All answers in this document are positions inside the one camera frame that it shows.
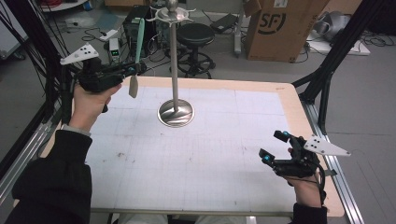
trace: human hand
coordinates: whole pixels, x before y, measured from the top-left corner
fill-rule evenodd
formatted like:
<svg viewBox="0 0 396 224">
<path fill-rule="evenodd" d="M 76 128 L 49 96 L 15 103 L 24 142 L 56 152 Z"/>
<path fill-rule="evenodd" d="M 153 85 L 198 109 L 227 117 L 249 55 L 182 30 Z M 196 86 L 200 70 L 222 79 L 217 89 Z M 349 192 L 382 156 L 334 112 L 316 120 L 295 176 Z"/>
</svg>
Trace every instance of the human hand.
<svg viewBox="0 0 396 224">
<path fill-rule="evenodd" d="M 121 84 L 102 92 L 85 91 L 80 85 L 74 89 L 75 109 L 69 126 L 89 132 L 105 105 L 111 100 L 111 95 L 121 88 Z"/>
<path fill-rule="evenodd" d="M 316 175 L 318 174 L 303 178 L 296 176 L 282 176 L 294 186 L 294 192 L 296 193 L 296 201 L 298 204 L 317 208 L 322 206 Z"/>
</svg>

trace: black sleeve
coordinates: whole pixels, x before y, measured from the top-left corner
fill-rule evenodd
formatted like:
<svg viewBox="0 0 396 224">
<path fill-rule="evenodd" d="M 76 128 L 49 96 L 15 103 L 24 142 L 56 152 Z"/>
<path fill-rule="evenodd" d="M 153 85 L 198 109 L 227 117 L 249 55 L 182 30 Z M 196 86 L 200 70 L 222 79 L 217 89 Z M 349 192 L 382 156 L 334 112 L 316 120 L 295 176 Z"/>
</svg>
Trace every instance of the black sleeve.
<svg viewBox="0 0 396 224">
<path fill-rule="evenodd" d="M 45 159 L 27 164 L 12 195 L 19 203 L 8 216 L 10 223 L 89 223 L 92 196 L 91 170 L 85 158 L 90 137 L 57 131 Z"/>
<path fill-rule="evenodd" d="M 293 207 L 293 221 L 290 224 L 326 224 L 327 223 L 327 208 L 314 208 L 294 204 Z"/>
</svg>

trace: metal rail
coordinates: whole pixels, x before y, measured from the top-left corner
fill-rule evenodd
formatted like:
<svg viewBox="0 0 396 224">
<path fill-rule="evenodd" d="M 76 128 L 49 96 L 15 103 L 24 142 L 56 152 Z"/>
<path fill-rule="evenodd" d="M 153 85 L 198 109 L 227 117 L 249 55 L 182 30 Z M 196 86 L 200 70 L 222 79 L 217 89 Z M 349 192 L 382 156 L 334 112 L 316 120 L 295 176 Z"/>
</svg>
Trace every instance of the metal rail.
<svg viewBox="0 0 396 224">
<path fill-rule="evenodd" d="M 11 192 L 14 183 L 20 176 L 26 164 L 32 160 L 37 151 L 46 144 L 55 131 L 55 125 L 51 121 L 41 123 L 25 145 L 21 154 L 12 163 L 5 176 L 0 181 L 0 207 Z"/>
<path fill-rule="evenodd" d="M 315 105 L 305 104 L 303 102 L 303 108 L 306 115 L 311 123 L 312 130 L 314 133 L 326 141 L 330 142 L 328 135 L 323 134 L 320 127 L 318 126 L 318 111 Z M 332 177 L 332 181 L 338 191 L 341 202 L 346 210 L 346 215 L 351 224 L 364 224 L 361 216 L 361 211 L 353 198 L 352 191 L 350 190 L 344 173 L 341 169 L 341 165 L 335 156 L 324 156 L 324 160 L 330 170 L 334 170 L 337 175 Z"/>
</svg>

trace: concrete floor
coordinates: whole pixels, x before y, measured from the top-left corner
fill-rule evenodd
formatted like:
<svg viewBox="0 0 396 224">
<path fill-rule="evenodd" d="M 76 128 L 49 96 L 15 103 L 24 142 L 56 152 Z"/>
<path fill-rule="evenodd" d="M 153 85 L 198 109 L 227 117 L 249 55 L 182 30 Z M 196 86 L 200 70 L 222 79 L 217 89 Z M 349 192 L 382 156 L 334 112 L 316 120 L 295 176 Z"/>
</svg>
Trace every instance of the concrete floor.
<svg viewBox="0 0 396 224">
<path fill-rule="evenodd" d="M 56 14 L 60 17 L 76 13 L 73 9 Z M 105 7 L 90 15 L 100 19 L 108 13 Z M 115 27 L 123 21 L 125 11 L 110 10 L 117 15 Z M 206 20 L 198 17 L 197 21 Z M 82 46 L 84 32 L 63 33 L 70 51 Z M 91 42 L 101 55 L 106 55 L 103 43 Z M 350 158 L 339 158 L 347 183 L 353 193 L 365 223 L 396 223 L 396 181 L 392 178 L 396 126 L 396 47 L 367 46 L 369 56 L 347 56 L 332 79 L 327 132 L 332 143 L 352 152 Z M 216 63 L 211 72 L 214 79 L 293 82 L 315 71 L 325 56 L 310 52 L 304 63 L 248 61 L 243 51 L 239 58 L 233 54 L 233 36 L 217 35 L 216 40 L 202 49 Z M 162 57 L 161 52 L 155 55 Z M 301 55 L 298 61 L 305 59 Z M 158 63 L 145 60 L 148 67 Z M 170 77 L 170 64 L 155 67 L 144 76 Z M 29 60 L 0 62 L 0 159 L 4 158 L 27 123 L 43 104 L 43 91 Z M 7 199 L 0 212 L 4 222 L 12 200 Z M 106 223 L 107 214 L 92 214 L 92 223 Z M 285 218 L 258 217 L 258 223 L 287 223 Z M 329 218 L 329 223 L 348 223 L 346 217 Z"/>
</svg>

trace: black stool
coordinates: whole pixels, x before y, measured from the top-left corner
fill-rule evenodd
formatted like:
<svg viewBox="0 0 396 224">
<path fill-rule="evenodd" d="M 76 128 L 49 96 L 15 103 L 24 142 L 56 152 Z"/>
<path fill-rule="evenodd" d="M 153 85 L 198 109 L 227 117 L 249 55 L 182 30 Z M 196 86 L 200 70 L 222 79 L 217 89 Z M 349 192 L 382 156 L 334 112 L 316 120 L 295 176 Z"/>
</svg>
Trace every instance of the black stool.
<svg viewBox="0 0 396 224">
<path fill-rule="evenodd" d="M 209 69 L 215 68 L 216 64 L 209 56 L 198 52 L 198 48 L 212 43 L 214 39 L 213 30 L 201 23 L 187 23 L 177 29 L 177 41 L 192 50 L 177 57 L 177 68 L 186 74 L 185 77 L 207 73 L 207 77 L 212 78 Z"/>
</svg>

